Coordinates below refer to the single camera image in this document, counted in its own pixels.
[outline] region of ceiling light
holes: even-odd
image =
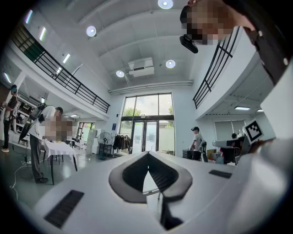
[[[237,106],[237,107],[235,107],[235,110],[248,111],[248,110],[250,110],[250,108],[244,107],[244,106]]]
[[[4,73],[4,76],[6,77],[7,81],[11,84],[11,81],[9,79],[9,76],[6,73]]]
[[[33,13],[33,11],[32,10],[29,10],[29,12],[28,12],[28,14],[27,14],[27,18],[26,18],[26,23],[28,24],[28,22],[29,22],[29,19],[31,18],[31,16],[32,16],[32,13]]]
[[[119,71],[116,71],[116,75],[120,78],[124,77],[124,72],[119,70]]]
[[[57,74],[59,74],[61,70],[62,70],[62,68],[58,68]]]
[[[172,0],[159,0],[157,2],[157,4],[159,5],[159,7],[161,7],[162,9],[170,9],[173,7],[173,1]]]
[[[167,68],[173,68],[173,67],[175,67],[175,66],[176,66],[176,63],[175,63],[174,60],[168,60],[168,61],[166,62],[166,67],[167,67]]]
[[[67,59],[70,57],[70,54],[67,54],[65,59],[63,60],[63,63],[66,63]]]
[[[96,33],[97,33],[97,30],[96,30],[96,28],[94,26],[90,26],[90,27],[87,28],[87,35],[89,37],[95,36]]]
[[[41,41],[42,41],[42,39],[43,39],[43,37],[44,37],[45,31],[46,31],[46,28],[43,27],[42,32],[41,32],[41,35],[40,35],[40,40],[41,40]]]

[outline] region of floor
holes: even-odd
[[[78,147],[74,148],[76,150],[77,157],[77,169],[85,168],[89,165],[95,163],[102,163],[104,161],[99,160],[96,154],[86,155],[85,149],[79,149]],[[14,149],[12,148],[12,144],[9,144],[9,153],[3,153],[0,151],[0,172],[2,172],[2,177],[7,184],[7,188],[10,191],[13,198],[16,200],[16,191],[18,201],[26,204],[30,208],[36,204],[36,202],[44,195],[48,190],[50,190],[52,185],[51,178],[51,166],[47,160],[44,162],[40,162],[40,169],[43,172],[44,177],[49,179],[47,184],[36,184],[33,179],[32,169],[30,165],[23,166],[22,161],[24,161],[24,155],[27,151],[27,157],[30,159],[31,150],[26,149],[23,146],[14,145]],[[61,162],[60,165],[58,161],[54,160],[54,183],[57,185],[62,182],[64,179],[68,178],[72,174],[76,173],[73,163],[69,156],[64,155],[64,162]],[[10,186],[14,185],[15,182],[15,171],[16,172],[16,185],[15,189],[9,189]],[[157,190],[157,186],[153,181],[151,175],[148,173],[144,182],[143,192],[154,191]],[[155,215],[156,219],[160,220],[161,207],[163,196],[160,196],[160,200],[158,200],[158,191],[155,194],[149,195],[146,197],[147,205],[151,212]]]

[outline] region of checkered marker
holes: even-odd
[[[256,119],[246,124],[243,127],[243,130],[245,131],[245,134],[250,144],[252,144],[253,142],[256,142],[258,139],[260,139],[264,135]]]

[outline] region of balcony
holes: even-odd
[[[48,76],[82,100],[104,113],[108,112],[110,105],[69,73],[40,45],[40,43],[38,43],[23,25],[14,31],[11,39],[15,45]]]
[[[230,60],[233,58],[232,51],[238,34],[239,27],[236,27],[233,29],[229,37],[225,40],[218,41],[210,67],[193,98],[196,109],[203,103],[208,94],[216,86],[218,79],[221,77]]]

